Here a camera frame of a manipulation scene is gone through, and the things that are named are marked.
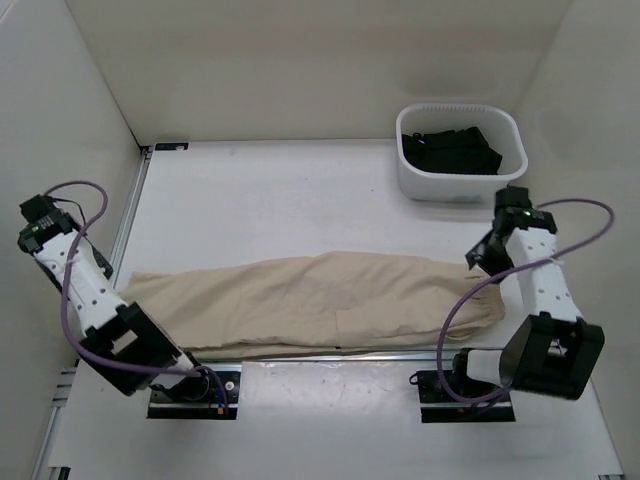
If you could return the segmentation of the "beige trousers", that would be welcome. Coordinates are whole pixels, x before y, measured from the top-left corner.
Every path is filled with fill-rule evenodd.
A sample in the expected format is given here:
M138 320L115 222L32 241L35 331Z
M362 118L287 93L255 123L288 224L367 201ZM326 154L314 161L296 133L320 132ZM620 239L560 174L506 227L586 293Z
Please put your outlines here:
M138 303L198 359L248 359L436 344L484 272L425 257L330 252L175 274L135 272Z

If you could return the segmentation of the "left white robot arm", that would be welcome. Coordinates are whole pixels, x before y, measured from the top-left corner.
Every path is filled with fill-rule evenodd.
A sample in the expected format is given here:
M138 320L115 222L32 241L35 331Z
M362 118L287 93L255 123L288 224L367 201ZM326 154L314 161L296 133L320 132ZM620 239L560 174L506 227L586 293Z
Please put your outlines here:
M137 303L123 300L109 284L112 268L91 242L80 241L72 263L67 262L72 241L80 229L67 212L25 213L27 226L18 246L31 255L51 282L60 288L71 270L64 296L80 324L80 345L101 358L166 370L178 368L175 388L188 400L206 395L210 377L193 357L178 347Z

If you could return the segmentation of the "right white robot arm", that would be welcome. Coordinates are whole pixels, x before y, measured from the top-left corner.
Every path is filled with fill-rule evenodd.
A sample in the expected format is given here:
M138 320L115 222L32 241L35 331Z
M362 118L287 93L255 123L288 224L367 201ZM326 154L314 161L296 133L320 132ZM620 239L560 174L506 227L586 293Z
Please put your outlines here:
M587 323L553 259L553 216L530 207L496 209L491 231L467 253L496 282L516 268L525 318L502 350L463 349L449 387L460 399L501 388L578 399L603 349L605 336Z

